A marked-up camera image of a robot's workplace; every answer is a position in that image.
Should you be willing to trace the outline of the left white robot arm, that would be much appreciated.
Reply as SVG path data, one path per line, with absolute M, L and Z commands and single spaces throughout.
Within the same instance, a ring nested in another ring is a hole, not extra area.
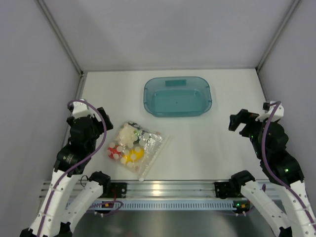
M 111 193 L 110 176 L 95 171 L 80 194 L 68 202 L 86 165 L 100 149 L 96 145 L 97 139 L 113 129 L 102 107 L 95 109 L 95 114 L 89 111 L 90 108 L 81 103 L 70 106 L 72 115 L 67 119 L 70 137 L 57 154 L 49 190 L 37 217 L 30 227 L 21 231 L 22 237 L 71 237 L 93 202 Z

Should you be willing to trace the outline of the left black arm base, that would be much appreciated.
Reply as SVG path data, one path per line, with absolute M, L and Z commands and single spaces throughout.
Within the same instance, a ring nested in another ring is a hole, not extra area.
M 103 188 L 103 194 L 100 197 L 109 199 L 125 198 L 126 193 L 126 182 L 111 182 L 105 188 Z

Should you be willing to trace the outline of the yellow fake food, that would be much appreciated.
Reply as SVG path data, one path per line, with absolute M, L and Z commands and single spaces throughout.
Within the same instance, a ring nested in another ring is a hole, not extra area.
M 127 154 L 123 155 L 121 162 L 123 164 L 128 164 L 129 162 L 136 162 L 141 160 L 144 156 L 144 149 L 140 147 L 136 147 L 132 150 L 125 150 L 128 152 Z

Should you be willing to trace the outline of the white fake food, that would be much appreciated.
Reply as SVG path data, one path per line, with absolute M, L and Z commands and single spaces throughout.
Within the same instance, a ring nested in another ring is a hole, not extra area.
M 128 145 L 138 140 L 138 136 L 135 134 L 134 127 L 128 125 L 124 126 L 118 133 L 118 143 L 120 145 Z

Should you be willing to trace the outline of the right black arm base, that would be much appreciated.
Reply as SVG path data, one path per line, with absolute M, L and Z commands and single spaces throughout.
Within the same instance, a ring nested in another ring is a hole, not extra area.
M 215 182 L 214 188 L 217 198 L 226 199 L 238 197 L 234 185 L 230 182 Z

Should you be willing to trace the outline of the clear dotted zip bag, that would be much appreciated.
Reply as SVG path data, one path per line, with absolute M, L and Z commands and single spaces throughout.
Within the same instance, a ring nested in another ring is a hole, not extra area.
M 106 149 L 107 156 L 144 181 L 147 173 L 167 144 L 169 136 L 128 121 Z

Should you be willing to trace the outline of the red fake food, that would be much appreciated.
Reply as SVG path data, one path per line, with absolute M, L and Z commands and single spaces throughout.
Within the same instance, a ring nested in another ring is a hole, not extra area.
M 108 147 L 107 155 L 109 158 L 117 160 L 123 157 L 123 147 L 122 146 L 114 146 Z

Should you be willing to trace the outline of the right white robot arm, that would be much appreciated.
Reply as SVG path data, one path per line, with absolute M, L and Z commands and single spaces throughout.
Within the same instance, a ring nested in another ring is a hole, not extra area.
M 235 131 L 240 124 L 245 125 L 240 135 L 249 138 L 284 210 L 268 197 L 247 170 L 231 176 L 231 192 L 247 198 L 276 237 L 314 237 L 316 216 L 306 193 L 303 172 L 298 161 L 286 150 L 288 136 L 273 115 L 272 110 L 259 115 L 242 109 L 236 115 L 230 115 L 228 129 Z

